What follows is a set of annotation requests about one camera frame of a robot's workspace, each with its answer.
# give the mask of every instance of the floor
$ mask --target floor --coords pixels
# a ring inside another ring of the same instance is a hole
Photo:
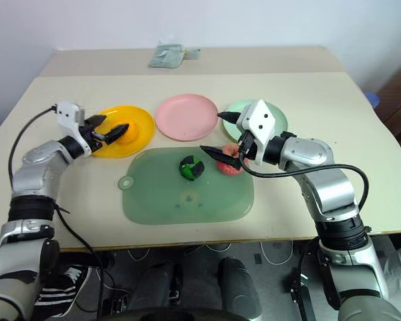
[[[386,236],[374,237],[376,251],[379,257],[384,257],[394,250],[392,243]],[[291,301],[289,294],[290,283],[299,259],[299,242],[294,243],[294,253],[291,259],[283,265],[271,265],[261,253],[258,242],[232,244],[223,252],[211,251],[203,246],[187,255],[188,247],[161,247],[152,248],[150,253],[142,261],[134,261],[126,250],[113,251],[115,264],[108,271],[116,281],[117,288],[133,290],[137,279],[149,266],[156,263],[172,260],[181,263],[184,271],[184,286],[182,289],[182,306],[221,308],[220,289],[217,284],[217,268],[220,260],[231,256],[240,259],[250,271],[251,277],[259,293],[263,308],[262,319],[264,321],[285,320],[299,321],[297,304]],[[216,245],[215,249],[224,249],[223,245]],[[290,241],[263,242],[263,248],[271,261],[285,260],[291,252]],[[135,258],[141,257],[145,249],[132,250]],[[320,276],[317,272],[312,255],[308,255],[303,264],[303,273],[309,276],[309,291],[313,303],[313,309],[317,321],[337,320],[338,313],[328,306],[322,290]],[[99,279],[93,273],[82,290],[78,303],[86,310],[95,310],[98,299]],[[119,296],[124,292],[115,292]],[[105,289],[104,297],[112,295]],[[93,320],[95,313],[82,312],[74,306],[71,312],[60,320]]]

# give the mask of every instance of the sneaker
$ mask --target sneaker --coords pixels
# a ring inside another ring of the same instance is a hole
[[[92,267],[69,267],[58,278],[46,284],[34,304],[32,320],[65,316],[72,309],[91,272]]]

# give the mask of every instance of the beige table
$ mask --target beige table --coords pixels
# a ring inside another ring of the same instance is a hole
[[[64,51],[36,78],[0,127],[0,226],[7,220],[11,191],[7,157],[21,127],[58,100],[103,108],[134,104],[152,114],[176,94],[209,97],[219,110],[243,98],[262,98],[280,107],[289,130],[300,137],[328,142],[339,163],[356,165],[370,178],[370,195],[362,219],[373,233],[401,231],[401,149],[378,120],[360,89],[336,59],[320,47],[204,49],[200,60],[175,70],[146,67],[152,50]],[[15,153],[60,139],[53,114],[38,120]],[[146,148],[221,145],[229,141],[221,122],[195,142],[177,142],[158,130]],[[256,179],[255,203],[244,218],[223,223],[139,225],[122,212],[117,188],[133,156],[77,160],[61,180],[59,204],[69,209],[68,223],[97,248],[214,241],[301,239],[316,235],[298,184],[292,178]],[[278,171],[265,165],[259,171]],[[362,183],[348,173],[358,199]],[[81,247],[56,221],[56,238],[64,248]]]

